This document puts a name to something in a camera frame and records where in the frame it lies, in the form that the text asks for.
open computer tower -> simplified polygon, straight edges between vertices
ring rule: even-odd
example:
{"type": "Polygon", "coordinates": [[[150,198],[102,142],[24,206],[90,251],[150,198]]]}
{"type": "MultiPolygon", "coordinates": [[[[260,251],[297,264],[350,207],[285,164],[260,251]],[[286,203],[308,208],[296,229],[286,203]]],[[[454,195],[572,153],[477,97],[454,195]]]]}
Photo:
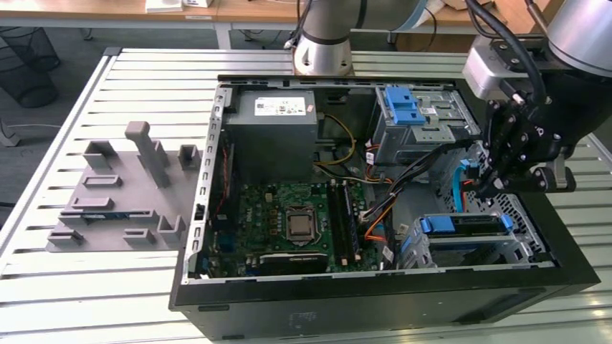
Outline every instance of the open computer tower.
{"type": "Polygon", "coordinates": [[[461,80],[220,78],[170,293],[208,339],[492,323],[598,283],[545,195],[469,189],[481,109],[461,80]]]}

motherboard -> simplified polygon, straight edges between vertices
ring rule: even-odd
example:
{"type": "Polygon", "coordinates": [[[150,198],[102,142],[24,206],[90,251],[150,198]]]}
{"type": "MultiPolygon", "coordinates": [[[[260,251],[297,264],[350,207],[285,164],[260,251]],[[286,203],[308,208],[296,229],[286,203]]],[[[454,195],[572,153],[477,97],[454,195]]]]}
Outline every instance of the motherboard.
{"type": "Polygon", "coordinates": [[[372,248],[360,247],[358,183],[242,185],[238,228],[218,237],[222,275],[350,272],[376,269],[372,248]]]}

cpu socket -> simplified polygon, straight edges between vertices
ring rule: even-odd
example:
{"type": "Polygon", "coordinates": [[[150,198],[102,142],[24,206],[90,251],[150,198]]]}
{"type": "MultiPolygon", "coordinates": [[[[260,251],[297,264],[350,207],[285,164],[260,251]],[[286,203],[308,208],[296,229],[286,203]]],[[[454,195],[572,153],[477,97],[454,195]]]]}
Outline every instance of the cpu socket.
{"type": "Polygon", "coordinates": [[[310,206],[288,206],[285,208],[286,240],[304,246],[314,240],[316,215],[310,206]]]}

power supply label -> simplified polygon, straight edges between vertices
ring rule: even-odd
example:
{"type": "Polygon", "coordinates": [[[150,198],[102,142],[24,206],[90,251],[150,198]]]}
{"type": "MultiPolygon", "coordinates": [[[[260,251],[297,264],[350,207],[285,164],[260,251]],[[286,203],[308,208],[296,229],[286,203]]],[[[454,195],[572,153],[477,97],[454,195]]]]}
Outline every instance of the power supply label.
{"type": "Polygon", "coordinates": [[[257,98],[254,116],[305,116],[306,100],[302,97],[257,98]]]}

metal table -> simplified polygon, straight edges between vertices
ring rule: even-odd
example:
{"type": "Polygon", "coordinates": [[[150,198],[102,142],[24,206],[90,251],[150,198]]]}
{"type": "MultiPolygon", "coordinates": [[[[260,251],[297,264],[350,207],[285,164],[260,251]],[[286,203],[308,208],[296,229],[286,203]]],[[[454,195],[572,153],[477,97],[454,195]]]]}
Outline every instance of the metal table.
{"type": "MultiPolygon", "coordinates": [[[[461,77],[464,54],[356,52],[357,75],[461,77]]],[[[284,52],[124,49],[104,56],[0,231],[2,343],[204,343],[168,310],[176,252],[50,254],[44,250],[85,161],[88,140],[132,150],[124,125],[150,123],[166,150],[202,146],[218,74],[292,73],[284,52]]],[[[492,325],[324,335],[280,343],[612,343],[612,175],[609,153],[590,136],[572,161],[578,190],[550,201],[601,283],[492,325]]],[[[272,340],[256,340],[270,343],[272,340]]]]}

